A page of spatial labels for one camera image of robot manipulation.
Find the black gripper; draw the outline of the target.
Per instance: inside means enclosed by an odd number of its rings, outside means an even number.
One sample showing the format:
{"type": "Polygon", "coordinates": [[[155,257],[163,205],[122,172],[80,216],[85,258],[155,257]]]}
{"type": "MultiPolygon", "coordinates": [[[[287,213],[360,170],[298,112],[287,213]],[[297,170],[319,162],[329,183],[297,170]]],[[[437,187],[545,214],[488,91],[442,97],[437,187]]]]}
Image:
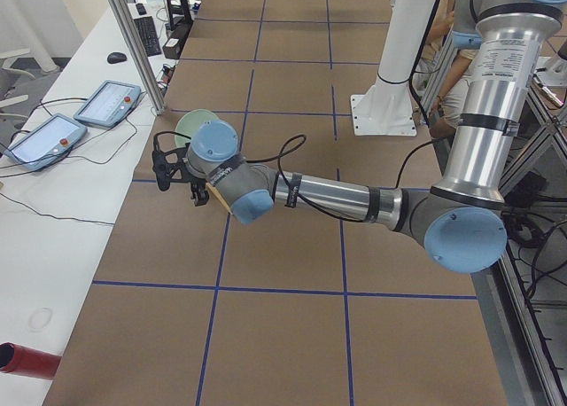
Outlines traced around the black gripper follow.
{"type": "Polygon", "coordinates": [[[206,183],[191,182],[190,183],[191,199],[195,207],[201,207],[207,204],[209,200],[209,193],[206,188],[206,183]]]}

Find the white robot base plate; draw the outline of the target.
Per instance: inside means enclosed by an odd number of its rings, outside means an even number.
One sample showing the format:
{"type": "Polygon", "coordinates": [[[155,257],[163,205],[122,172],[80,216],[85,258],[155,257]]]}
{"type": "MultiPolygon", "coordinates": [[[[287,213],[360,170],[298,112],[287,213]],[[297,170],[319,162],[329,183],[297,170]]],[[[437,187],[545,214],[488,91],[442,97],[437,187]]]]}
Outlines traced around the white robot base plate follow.
{"type": "Polygon", "coordinates": [[[408,93],[397,98],[352,95],[351,113],[356,136],[415,137],[416,125],[408,93]]]}

